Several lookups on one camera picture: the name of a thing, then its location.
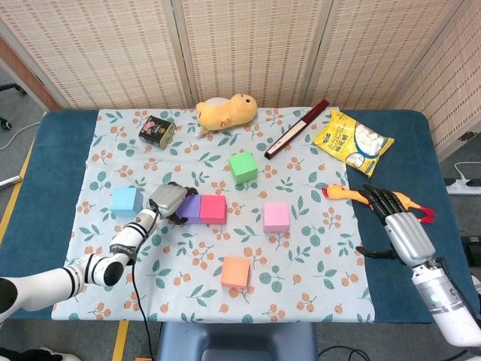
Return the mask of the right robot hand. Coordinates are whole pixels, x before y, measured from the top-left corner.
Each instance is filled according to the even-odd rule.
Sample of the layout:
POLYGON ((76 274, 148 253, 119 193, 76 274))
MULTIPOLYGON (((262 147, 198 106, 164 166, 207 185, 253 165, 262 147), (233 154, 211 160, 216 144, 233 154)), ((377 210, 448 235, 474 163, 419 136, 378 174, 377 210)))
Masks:
POLYGON ((371 259, 399 259, 414 268, 434 258, 435 248, 415 215, 403 206, 392 192, 365 184, 360 194, 368 200, 390 240, 388 250, 356 250, 371 259))

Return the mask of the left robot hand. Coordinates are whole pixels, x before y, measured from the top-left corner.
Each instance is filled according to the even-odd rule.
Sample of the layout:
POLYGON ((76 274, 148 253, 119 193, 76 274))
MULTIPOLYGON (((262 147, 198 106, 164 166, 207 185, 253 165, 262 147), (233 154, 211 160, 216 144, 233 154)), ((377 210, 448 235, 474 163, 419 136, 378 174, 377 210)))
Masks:
POLYGON ((189 218, 179 217, 177 209, 190 196, 198 195, 193 187, 182 187, 176 182, 160 185, 149 197, 150 208, 159 215, 161 220, 171 220, 175 225, 185 224, 189 218))

